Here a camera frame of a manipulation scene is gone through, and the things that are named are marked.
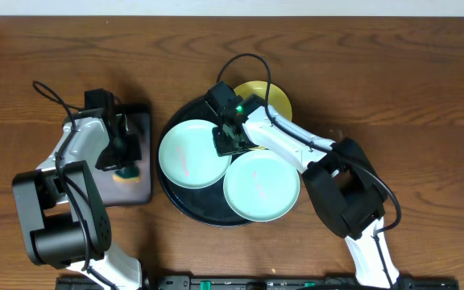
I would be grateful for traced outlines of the green yellow sponge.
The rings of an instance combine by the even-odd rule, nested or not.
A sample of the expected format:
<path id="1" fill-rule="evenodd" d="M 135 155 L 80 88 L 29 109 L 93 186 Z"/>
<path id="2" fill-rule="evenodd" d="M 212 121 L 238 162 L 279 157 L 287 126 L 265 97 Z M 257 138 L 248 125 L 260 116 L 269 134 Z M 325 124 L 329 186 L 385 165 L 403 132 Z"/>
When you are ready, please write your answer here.
<path id="1" fill-rule="evenodd" d="M 141 173 L 137 166 L 123 167 L 113 173 L 113 180 L 117 182 L 137 182 L 140 178 Z"/>

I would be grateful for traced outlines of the mint green plate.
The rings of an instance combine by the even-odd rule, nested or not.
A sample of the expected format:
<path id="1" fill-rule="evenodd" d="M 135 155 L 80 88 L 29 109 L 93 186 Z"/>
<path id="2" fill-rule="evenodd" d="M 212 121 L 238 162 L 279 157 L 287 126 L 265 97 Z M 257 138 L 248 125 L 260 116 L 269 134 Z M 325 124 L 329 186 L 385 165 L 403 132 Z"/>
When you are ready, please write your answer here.
<path id="1" fill-rule="evenodd" d="M 218 182 L 232 162 L 219 156 L 214 146 L 213 129 L 218 126 L 201 119 L 176 124 L 159 146 L 162 173 L 185 189 L 203 189 Z"/>
<path id="2" fill-rule="evenodd" d="M 249 151 L 227 169 L 223 192 L 228 206 L 240 217 L 270 222 L 295 205 L 300 177 L 292 165 L 273 151 Z"/>

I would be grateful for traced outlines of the yellow plate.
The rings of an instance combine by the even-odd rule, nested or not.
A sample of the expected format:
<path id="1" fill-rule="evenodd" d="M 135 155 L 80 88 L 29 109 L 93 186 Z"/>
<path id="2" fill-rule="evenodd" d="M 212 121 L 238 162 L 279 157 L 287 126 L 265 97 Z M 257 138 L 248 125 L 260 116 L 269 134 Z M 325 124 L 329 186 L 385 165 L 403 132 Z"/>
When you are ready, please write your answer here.
<path id="1" fill-rule="evenodd" d="M 266 81 L 248 81 L 234 88 L 234 92 L 240 97 L 246 98 L 252 94 L 265 98 L 267 88 Z M 269 102 L 275 110 L 284 118 L 292 121 L 293 112 L 292 105 L 286 93 L 278 86 L 271 84 L 269 90 Z"/>

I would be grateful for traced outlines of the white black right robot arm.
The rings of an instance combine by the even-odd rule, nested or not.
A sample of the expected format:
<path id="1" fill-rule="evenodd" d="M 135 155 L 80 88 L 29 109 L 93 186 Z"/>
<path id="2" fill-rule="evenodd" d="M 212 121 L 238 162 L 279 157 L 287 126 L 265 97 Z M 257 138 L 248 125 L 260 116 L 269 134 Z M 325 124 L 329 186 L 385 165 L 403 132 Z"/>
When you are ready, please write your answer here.
<path id="1" fill-rule="evenodd" d="M 205 100 L 218 118 L 213 138 L 219 155 L 261 146 L 287 161 L 301 174 L 317 216 L 346 241 L 358 283 L 396 288 L 400 273 L 384 234 L 400 224 L 400 204 L 353 139 L 337 143 L 314 135 L 254 94 Z"/>

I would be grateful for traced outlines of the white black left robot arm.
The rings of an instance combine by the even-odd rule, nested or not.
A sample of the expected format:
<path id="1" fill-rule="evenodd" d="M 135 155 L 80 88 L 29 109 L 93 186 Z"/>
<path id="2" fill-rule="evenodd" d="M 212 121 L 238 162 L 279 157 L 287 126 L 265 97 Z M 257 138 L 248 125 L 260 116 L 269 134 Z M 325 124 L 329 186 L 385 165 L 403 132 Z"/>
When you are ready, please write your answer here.
<path id="1" fill-rule="evenodd" d="M 37 169 L 17 174 L 12 191 L 25 250 L 35 265 L 86 276 L 104 289 L 140 289 L 141 263 L 112 240 L 110 218 L 93 179 L 110 145 L 103 118 L 74 118 Z"/>

